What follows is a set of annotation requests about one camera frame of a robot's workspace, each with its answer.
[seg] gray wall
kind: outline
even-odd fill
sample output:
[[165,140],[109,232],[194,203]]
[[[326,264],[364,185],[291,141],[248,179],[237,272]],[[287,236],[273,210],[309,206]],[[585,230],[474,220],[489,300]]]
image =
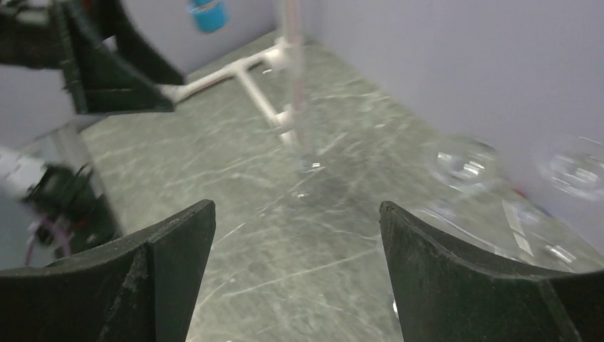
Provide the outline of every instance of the gray wall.
[[445,132],[478,135],[509,177],[604,250],[602,204],[579,219],[543,184],[546,136],[604,142],[604,1],[310,0],[308,32]]
[[[196,31],[187,0],[123,0],[140,32],[184,73],[207,64],[274,29],[271,0],[225,0],[231,22],[211,35]],[[71,102],[55,71],[0,66],[0,144],[18,147],[72,120]],[[87,125],[95,118],[78,118]],[[0,269],[20,266],[31,218],[0,196]],[[49,260],[37,254],[38,264]]]

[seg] green marble surface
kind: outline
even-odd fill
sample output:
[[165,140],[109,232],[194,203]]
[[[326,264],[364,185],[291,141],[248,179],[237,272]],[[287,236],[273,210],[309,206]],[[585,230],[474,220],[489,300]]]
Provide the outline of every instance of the green marble surface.
[[[260,38],[190,77],[261,51],[273,38]],[[294,160],[235,80],[190,98],[175,113],[114,116],[83,132],[126,232],[201,199],[216,202],[217,232],[191,341],[401,341],[379,247],[383,200],[407,209],[452,201],[459,225],[518,251],[501,200],[521,198],[500,187],[459,199],[424,166],[422,144],[437,134],[426,122],[317,43],[307,44],[306,60],[313,131],[326,166],[310,203],[296,196],[304,182]],[[283,76],[263,67],[251,74],[281,108]],[[533,229],[578,255],[579,269],[602,267],[602,256],[587,243],[542,218],[548,223]],[[525,255],[527,262],[561,267],[534,243],[535,257]]]

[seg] blue cylinder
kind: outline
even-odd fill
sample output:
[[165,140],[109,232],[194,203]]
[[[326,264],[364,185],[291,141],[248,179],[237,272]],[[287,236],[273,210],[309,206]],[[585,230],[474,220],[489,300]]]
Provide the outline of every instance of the blue cylinder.
[[192,0],[189,13],[201,32],[214,32],[229,21],[227,8],[222,0]]

